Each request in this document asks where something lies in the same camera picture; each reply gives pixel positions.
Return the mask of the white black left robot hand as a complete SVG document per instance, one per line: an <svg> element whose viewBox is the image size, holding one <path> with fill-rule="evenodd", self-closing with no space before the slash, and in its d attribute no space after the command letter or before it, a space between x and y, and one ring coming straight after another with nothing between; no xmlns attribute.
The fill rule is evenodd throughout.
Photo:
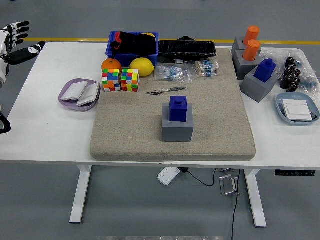
<svg viewBox="0 0 320 240"><path fill-rule="evenodd" d="M7 25L0 30L0 87L6 82L10 66L16 66L37 57L46 42L40 41L35 45L13 51L17 45L22 44L28 37L28 21L20 21Z"/></svg>

